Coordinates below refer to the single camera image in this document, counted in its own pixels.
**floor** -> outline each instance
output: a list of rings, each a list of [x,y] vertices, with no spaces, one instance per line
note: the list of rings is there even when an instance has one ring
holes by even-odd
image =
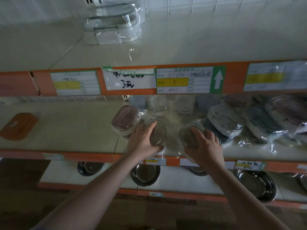
[[[49,161],[0,161],[0,229],[35,226],[75,191],[36,187]],[[307,229],[307,211],[268,207],[291,230]],[[239,229],[228,204],[117,194],[97,230]]]

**left hand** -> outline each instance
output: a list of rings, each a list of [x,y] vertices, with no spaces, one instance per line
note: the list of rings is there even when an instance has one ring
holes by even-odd
[[[129,138],[127,153],[136,157],[138,161],[145,160],[146,158],[152,157],[157,152],[163,149],[163,146],[152,146],[149,137],[156,126],[157,121],[149,125],[143,130],[143,124],[139,124],[132,135]]]

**white arrow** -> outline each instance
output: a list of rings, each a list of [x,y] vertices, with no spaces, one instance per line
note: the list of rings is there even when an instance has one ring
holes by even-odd
[[[221,73],[221,70],[217,73],[217,75],[215,76],[214,80],[215,80],[215,86],[214,89],[218,89],[220,88],[220,84],[221,84],[221,80],[223,80],[223,75]]]

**hand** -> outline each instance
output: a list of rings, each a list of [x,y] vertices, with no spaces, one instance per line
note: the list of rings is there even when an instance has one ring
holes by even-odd
[[[149,125],[143,130],[143,124],[139,124],[132,135],[129,138],[127,151],[128,154],[136,157],[138,161],[145,160],[146,158],[152,157],[157,152],[163,149],[163,146],[152,146],[149,137],[156,126],[157,121]]]
[[[198,149],[185,147],[185,153],[190,156],[208,174],[214,173],[219,168],[225,168],[223,149],[219,139],[212,131],[206,130],[206,137],[196,128],[191,131],[198,141]]]

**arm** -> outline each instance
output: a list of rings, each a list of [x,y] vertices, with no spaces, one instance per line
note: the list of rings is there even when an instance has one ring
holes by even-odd
[[[191,130],[196,135],[199,148],[192,150],[186,147],[186,154],[220,186],[240,227],[246,230],[289,230],[225,168],[219,139],[211,131],[206,131],[205,137],[196,128],[192,127]]]
[[[152,123],[144,131],[143,124],[139,124],[129,139],[128,152],[81,193],[49,213],[34,229],[94,230],[130,170],[162,149],[161,146],[151,146],[149,141],[156,124]]]

